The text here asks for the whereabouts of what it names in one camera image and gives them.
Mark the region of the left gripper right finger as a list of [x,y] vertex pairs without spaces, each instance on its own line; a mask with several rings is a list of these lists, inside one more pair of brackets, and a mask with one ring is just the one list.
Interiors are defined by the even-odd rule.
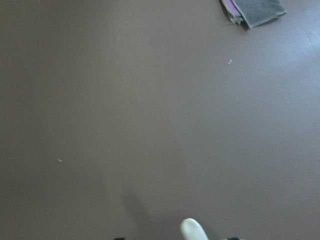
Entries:
[[227,238],[227,240],[240,240],[240,238],[238,238],[238,237],[229,237],[229,238]]

